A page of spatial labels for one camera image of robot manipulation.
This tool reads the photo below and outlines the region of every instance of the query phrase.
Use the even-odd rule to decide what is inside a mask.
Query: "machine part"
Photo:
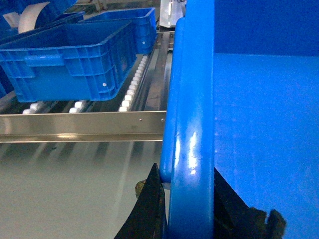
[[[179,92],[183,94],[178,94],[175,115],[169,238],[213,237],[214,4],[215,1],[205,4],[189,1],[181,22],[184,24],[181,62],[187,64],[182,64],[178,79]]]
[[[115,239],[162,239],[166,236],[165,192],[154,164],[141,194]]]
[[[0,115],[0,142],[159,141],[165,113]]]
[[[45,114],[51,111],[57,104],[57,101],[52,102],[43,102],[38,101],[36,103],[32,103],[29,106],[29,109],[25,109],[22,114],[23,115],[33,115],[33,114]]]
[[[161,45],[159,48],[159,56],[153,74],[153,81],[149,89],[149,96],[145,105],[145,111],[160,111],[166,106],[163,100],[164,81],[162,76],[165,75],[166,59],[169,46],[170,33],[164,32],[161,35]]]
[[[161,0],[159,25],[175,27],[177,21],[185,15],[185,0]]]
[[[148,63],[148,61],[149,61],[149,56],[144,55],[141,59],[139,66],[138,66],[138,69],[136,70],[136,73],[131,81],[129,89],[123,98],[123,101],[122,101],[121,106],[119,108],[119,112],[131,111],[132,105],[134,103],[134,99],[136,98],[136,95],[138,93],[137,91],[138,91],[139,85],[141,83],[141,78],[145,75],[144,69],[145,69],[145,66]]]
[[[286,222],[279,212],[272,210],[266,223],[266,212],[249,208],[216,169],[214,176],[214,239],[282,239]],[[135,192],[138,201],[115,238],[166,238],[165,197],[156,164]]]

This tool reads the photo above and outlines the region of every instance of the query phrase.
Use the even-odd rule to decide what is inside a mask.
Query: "white roller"
[[[43,102],[32,103],[30,105],[30,109],[34,110],[34,111],[38,111],[39,109],[41,109],[43,107],[43,105],[44,105]]]
[[[127,107],[120,107],[119,108],[119,112],[126,112],[126,111],[128,111]]]
[[[74,104],[74,108],[83,109],[86,105],[86,101],[77,101]]]
[[[131,86],[138,86],[139,85],[139,82],[138,81],[132,81],[131,82]]]
[[[133,100],[133,96],[132,95],[125,95],[124,96],[124,100],[125,101],[132,101]]]
[[[31,4],[25,8],[20,16],[18,32],[23,33],[26,31],[31,31],[35,28],[36,20],[40,12],[47,6],[50,2],[42,2],[37,4]]]
[[[130,107],[131,102],[130,101],[122,101],[122,107]]]
[[[35,110],[32,110],[32,109],[26,109],[22,112],[22,114],[24,115],[32,115],[32,114],[35,114]]]
[[[135,94],[135,91],[134,91],[134,90],[128,90],[128,91],[127,91],[127,95],[133,96],[134,94]]]
[[[70,109],[69,113],[79,113],[80,111],[81,111],[80,108],[73,107],[73,108]]]
[[[135,91],[137,89],[137,86],[136,85],[130,85],[129,89]]]

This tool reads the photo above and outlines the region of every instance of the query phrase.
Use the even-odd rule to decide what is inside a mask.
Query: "blue crate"
[[[149,54],[153,49],[157,37],[155,8],[153,7],[108,11],[83,22],[121,19],[132,20],[135,25],[135,40],[138,54]]]
[[[61,25],[61,24],[66,24],[66,23],[77,23],[78,21],[83,20],[84,14],[85,12],[83,11],[63,14],[53,23],[46,25],[45,28],[51,28],[51,27]],[[9,29],[2,28],[0,29],[0,45],[21,39],[26,36],[30,36],[40,31],[43,31],[43,28],[38,28],[33,31],[28,31],[22,34],[18,34],[17,28],[9,28]],[[5,96],[7,93],[11,92],[12,90],[13,90],[12,84],[10,83],[2,67],[0,67],[0,98]]]
[[[1,0],[0,1],[0,15],[17,12],[22,14],[25,8],[30,4],[45,2],[44,0]],[[51,0],[50,3],[41,11],[37,24],[38,26],[45,26],[50,24],[63,14],[68,8],[76,4],[77,0]]]
[[[61,15],[60,17],[58,17],[56,21],[46,25],[45,27],[39,27],[39,28],[36,28],[35,30],[27,31],[20,34],[18,34],[17,28],[4,29],[3,31],[0,31],[0,45],[24,38],[26,36],[33,35],[35,33],[43,31],[44,29],[52,28],[58,25],[77,23],[83,20],[84,14],[85,12],[83,11],[74,12],[74,13],[65,13]]]
[[[60,15],[54,22],[45,25],[45,28],[52,28],[62,24],[73,24],[83,20],[84,11],[65,13]]]
[[[0,46],[20,102],[105,101],[136,61],[131,21],[66,24]]]

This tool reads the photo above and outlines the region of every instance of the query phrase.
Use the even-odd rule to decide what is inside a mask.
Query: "crate rim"
[[[57,49],[69,49],[70,47],[72,47],[72,48],[84,48],[84,47],[88,48],[88,47],[101,46],[101,45],[105,44],[106,42],[108,42],[110,39],[112,39],[115,35],[117,35],[125,27],[128,27],[130,24],[132,24],[132,22],[133,22],[132,20],[127,20],[126,24],[124,24],[123,26],[118,28],[115,32],[113,32],[111,35],[109,35],[103,41],[101,41],[99,43],[96,43],[96,44],[77,45],[77,46],[32,47],[32,48],[2,48],[2,49],[0,49],[0,52],[33,51],[33,50],[36,50],[36,49],[39,49],[39,50],[57,50]],[[95,22],[86,22],[86,23],[82,23],[82,24],[95,24]],[[29,37],[32,37],[32,36],[37,35],[37,34],[42,34],[42,33],[47,32],[47,31],[52,31],[53,29],[56,29],[56,28],[59,28],[59,27],[66,27],[66,26],[70,26],[70,25],[79,25],[79,24],[73,23],[73,24],[65,24],[65,25],[55,26],[53,28],[45,29],[45,30],[43,30],[41,32],[37,32],[37,33],[35,33],[33,35],[26,36],[26,37],[24,37],[24,39],[28,39]]]

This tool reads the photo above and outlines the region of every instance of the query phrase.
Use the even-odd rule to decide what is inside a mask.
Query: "blue plastic crate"
[[[131,21],[66,24],[0,46],[20,102],[104,101],[136,61]]]
[[[10,28],[10,29],[4,29],[0,32],[0,45],[6,44],[11,41],[15,41],[21,38],[24,38],[26,36],[33,35],[35,33],[41,32],[45,29],[52,28],[58,25],[62,24],[71,24],[71,23],[77,23],[81,20],[83,20],[83,15],[85,12],[74,12],[74,13],[65,13],[61,15],[56,21],[46,25],[45,27],[39,27],[32,31],[27,31],[24,33],[18,34],[17,28]]]
[[[61,15],[56,21],[54,21],[51,24],[46,25],[46,28],[51,28],[57,25],[61,24],[67,24],[67,23],[77,23],[78,21],[83,20],[83,15],[85,12],[75,12],[75,13],[66,13]],[[11,41],[15,41],[18,39],[21,39],[26,36],[30,36],[32,34],[35,34],[37,32],[43,31],[44,28],[37,28],[33,31],[24,32],[21,34],[18,34],[17,28],[2,28],[0,29],[0,45],[5,44]],[[5,74],[4,70],[0,66],[0,98],[5,96],[7,93],[11,92],[13,90],[13,86],[10,83],[7,75]]]
[[[215,167],[284,239],[317,239],[319,5],[215,1]]]
[[[129,19],[133,21],[138,54],[150,53],[157,37],[155,8],[153,7],[108,11],[84,20],[83,22],[121,19]]]
[[[45,2],[45,0],[2,0],[0,1],[0,14],[3,15],[14,11],[22,14],[28,5],[40,2]],[[77,0],[51,0],[49,2],[38,17],[38,26],[50,24],[67,9],[76,4]]]

